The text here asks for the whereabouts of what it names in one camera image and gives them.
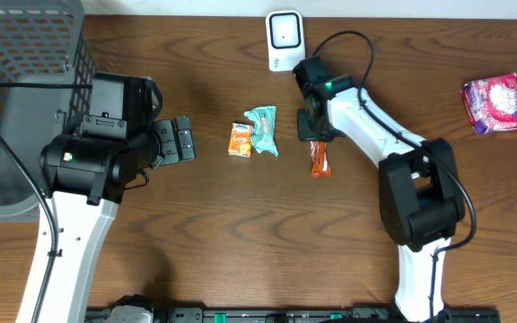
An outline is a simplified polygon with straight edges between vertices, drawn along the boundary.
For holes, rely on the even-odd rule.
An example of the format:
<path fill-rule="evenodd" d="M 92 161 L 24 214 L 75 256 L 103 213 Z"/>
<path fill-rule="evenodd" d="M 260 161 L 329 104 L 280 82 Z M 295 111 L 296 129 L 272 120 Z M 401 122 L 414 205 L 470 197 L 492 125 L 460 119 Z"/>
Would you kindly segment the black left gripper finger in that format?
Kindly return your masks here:
<path fill-rule="evenodd" d="M 169 119 L 156 121 L 154 123 L 154 131 L 158 135 L 160 142 L 159 152 L 153 166 L 162 167 L 178 163 L 180 157 L 174 123 Z"/>
<path fill-rule="evenodd" d="M 182 161 L 192 161 L 197 157 L 192 128 L 188 116 L 175 118 L 177 127 L 178 148 Z"/>

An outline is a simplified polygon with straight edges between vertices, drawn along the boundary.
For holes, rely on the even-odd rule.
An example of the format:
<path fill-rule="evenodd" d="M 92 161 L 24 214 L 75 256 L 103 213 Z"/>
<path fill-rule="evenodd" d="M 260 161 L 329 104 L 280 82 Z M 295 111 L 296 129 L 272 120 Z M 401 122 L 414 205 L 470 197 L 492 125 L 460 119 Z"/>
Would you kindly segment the orange Kleenex tissue pack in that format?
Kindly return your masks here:
<path fill-rule="evenodd" d="M 249 158 L 252 152 L 251 134 L 253 126 L 233 123 L 228 146 L 231 156 Z"/>

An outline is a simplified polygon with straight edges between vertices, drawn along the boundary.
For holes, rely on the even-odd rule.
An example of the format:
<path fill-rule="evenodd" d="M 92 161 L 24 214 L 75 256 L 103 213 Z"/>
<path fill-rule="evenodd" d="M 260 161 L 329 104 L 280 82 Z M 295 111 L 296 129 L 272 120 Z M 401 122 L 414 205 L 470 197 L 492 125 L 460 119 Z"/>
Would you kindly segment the red snack bar wrapper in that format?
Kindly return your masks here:
<path fill-rule="evenodd" d="M 311 141 L 311 176 L 313 178 L 330 178 L 332 176 L 327 145 L 323 141 Z"/>

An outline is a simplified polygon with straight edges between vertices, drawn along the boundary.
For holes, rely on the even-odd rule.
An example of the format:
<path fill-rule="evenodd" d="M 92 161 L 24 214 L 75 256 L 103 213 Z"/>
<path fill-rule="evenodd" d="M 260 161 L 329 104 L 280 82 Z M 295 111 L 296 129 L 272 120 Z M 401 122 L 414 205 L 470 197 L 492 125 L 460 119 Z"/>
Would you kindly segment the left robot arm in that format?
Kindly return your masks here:
<path fill-rule="evenodd" d="M 90 109 L 46 144 L 39 237 L 17 316 L 81 322 L 102 244 L 124 193 L 147 170 L 196 158 L 190 120 L 160 119 L 153 79 L 97 73 Z"/>

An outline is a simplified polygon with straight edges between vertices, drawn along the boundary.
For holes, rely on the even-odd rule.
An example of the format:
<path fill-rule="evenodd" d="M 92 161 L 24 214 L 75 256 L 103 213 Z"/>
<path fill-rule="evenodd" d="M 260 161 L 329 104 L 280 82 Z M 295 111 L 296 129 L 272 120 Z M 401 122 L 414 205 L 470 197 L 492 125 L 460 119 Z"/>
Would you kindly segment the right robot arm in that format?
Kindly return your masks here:
<path fill-rule="evenodd" d="M 406 321 L 433 321 L 444 309 L 446 249 L 465 215 L 451 146 L 405 129 L 354 77 L 333 76 L 318 56 L 300 61 L 293 74 L 304 98 L 300 139 L 347 137 L 377 167 L 381 221 L 399 250 L 396 307 Z"/>

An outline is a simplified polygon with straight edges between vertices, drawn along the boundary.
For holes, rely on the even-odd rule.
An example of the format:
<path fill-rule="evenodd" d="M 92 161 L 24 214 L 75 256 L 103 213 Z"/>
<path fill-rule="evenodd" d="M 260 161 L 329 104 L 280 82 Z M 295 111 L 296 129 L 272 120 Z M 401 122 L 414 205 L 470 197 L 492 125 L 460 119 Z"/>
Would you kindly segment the red purple pad packet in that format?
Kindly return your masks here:
<path fill-rule="evenodd" d="M 466 83 L 461 98 L 477 135 L 517 130 L 517 74 Z"/>

